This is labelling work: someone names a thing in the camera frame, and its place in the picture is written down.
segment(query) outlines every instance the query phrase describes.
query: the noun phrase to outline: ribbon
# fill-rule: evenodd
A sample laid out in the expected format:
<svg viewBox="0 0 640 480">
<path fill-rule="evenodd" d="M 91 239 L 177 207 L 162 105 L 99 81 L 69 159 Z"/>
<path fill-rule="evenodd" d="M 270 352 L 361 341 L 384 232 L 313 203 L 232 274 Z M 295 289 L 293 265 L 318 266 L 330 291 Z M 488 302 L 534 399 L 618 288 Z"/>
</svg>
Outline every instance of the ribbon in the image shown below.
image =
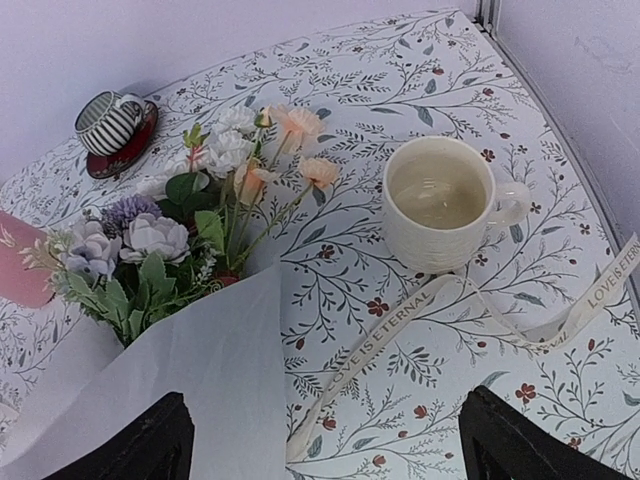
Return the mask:
<svg viewBox="0 0 640 480">
<path fill-rule="evenodd" d="M 313 404 L 287 441 L 287 462 L 301 460 L 309 444 L 320 411 L 328 405 L 364 366 L 406 327 L 425 307 L 434 302 L 442 288 L 450 282 L 469 288 L 491 316 L 523 343 L 536 350 L 552 350 L 573 339 L 587 324 L 611 303 L 625 280 L 640 263 L 640 242 L 634 233 L 618 256 L 594 284 L 573 305 L 567 307 L 541 327 L 518 331 L 486 297 L 473 280 L 459 275 L 436 277 L 389 313 L 358 345 L 330 381 L 322 396 Z"/>
</svg>

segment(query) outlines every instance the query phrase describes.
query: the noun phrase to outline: red saucer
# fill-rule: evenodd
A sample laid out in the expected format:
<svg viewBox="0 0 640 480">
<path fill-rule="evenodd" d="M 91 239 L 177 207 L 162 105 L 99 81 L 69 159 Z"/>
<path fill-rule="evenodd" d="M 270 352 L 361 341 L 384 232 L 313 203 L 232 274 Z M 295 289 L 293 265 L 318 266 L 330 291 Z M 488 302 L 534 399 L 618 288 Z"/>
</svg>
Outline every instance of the red saucer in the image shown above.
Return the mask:
<svg viewBox="0 0 640 480">
<path fill-rule="evenodd" d="M 147 101 L 145 117 L 136 132 L 120 151 L 107 157 L 93 153 L 87 155 L 87 173 L 90 177 L 102 180 L 124 172 L 134 165 L 145 152 L 153 138 L 158 124 L 158 107 Z"/>
</svg>

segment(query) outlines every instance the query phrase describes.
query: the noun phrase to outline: cup handle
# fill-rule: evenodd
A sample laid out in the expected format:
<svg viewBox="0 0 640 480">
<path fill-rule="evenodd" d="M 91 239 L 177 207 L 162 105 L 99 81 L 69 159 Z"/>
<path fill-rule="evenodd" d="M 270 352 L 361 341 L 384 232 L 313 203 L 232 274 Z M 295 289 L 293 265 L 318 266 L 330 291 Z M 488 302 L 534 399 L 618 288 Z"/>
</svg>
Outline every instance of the cup handle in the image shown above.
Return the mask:
<svg viewBox="0 0 640 480">
<path fill-rule="evenodd" d="M 127 93 L 116 101 L 116 108 L 122 108 L 125 103 L 135 103 L 136 105 L 138 105 L 138 116 L 136 117 L 137 127 L 138 125 L 140 125 L 140 122 L 144 118 L 144 111 L 147 108 L 147 103 L 137 95 Z"/>
<path fill-rule="evenodd" d="M 489 225 L 509 226 L 520 223 L 525 219 L 531 205 L 531 192 L 524 183 L 503 183 L 496 187 L 497 201 L 510 201 L 502 210 L 492 212 L 489 216 Z"/>
</svg>

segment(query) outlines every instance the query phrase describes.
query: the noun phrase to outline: table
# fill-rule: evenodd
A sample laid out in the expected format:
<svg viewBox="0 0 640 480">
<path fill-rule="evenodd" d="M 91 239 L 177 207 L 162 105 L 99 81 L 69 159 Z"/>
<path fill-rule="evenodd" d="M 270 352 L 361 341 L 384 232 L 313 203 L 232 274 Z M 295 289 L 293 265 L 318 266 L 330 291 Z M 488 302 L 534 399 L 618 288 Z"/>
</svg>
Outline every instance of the table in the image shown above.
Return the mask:
<svg viewBox="0 0 640 480">
<path fill-rule="evenodd" d="M 195 121 L 244 103 L 303 105 L 327 130 L 313 153 L 341 165 L 317 208 L 287 216 L 265 252 L 282 255 L 282 341 L 291 431 L 349 349 L 427 278 L 387 251 L 379 233 L 381 173 L 402 142 L 461 138 L 499 180 L 533 192 L 526 221 L 491 229 L 466 274 L 521 328 L 550 319 L 612 259 L 611 244 L 539 108 L 456 10 L 401 15 L 299 38 L 222 63 L 150 96 L 160 126 L 143 161 L 94 181 L 71 139 L 1 190 L 0 208 L 57 227 L 162 169 Z M 275 149 L 274 143 L 265 147 Z M 259 226 L 300 191 L 291 158 L 261 204 Z M 78 322 L 61 302 L 38 312 L 0 302 L 2 442 L 56 347 Z M 640 333 L 629 292 L 569 345 L 536 353 L 472 299 L 443 291 L 323 411 L 295 480 L 464 478 L 456 415 L 481 383 L 546 431 L 640 477 Z"/>
</svg>

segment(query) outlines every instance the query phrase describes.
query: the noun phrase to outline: black and white striped cup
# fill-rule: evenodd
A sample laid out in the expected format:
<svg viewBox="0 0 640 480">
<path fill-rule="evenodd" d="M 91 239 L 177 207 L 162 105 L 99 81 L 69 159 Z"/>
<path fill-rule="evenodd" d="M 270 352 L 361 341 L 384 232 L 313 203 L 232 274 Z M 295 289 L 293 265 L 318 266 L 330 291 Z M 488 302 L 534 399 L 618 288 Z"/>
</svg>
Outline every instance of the black and white striped cup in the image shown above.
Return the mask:
<svg viewBox="0 0 640 480">
<path fill-rule="evenodd" d="M 94 155 L 106 157 L 124 147 L 144 118 L 145 101 L 132 94 L 102 92 L 76 119 L 76 134 Z"/>
</svg>

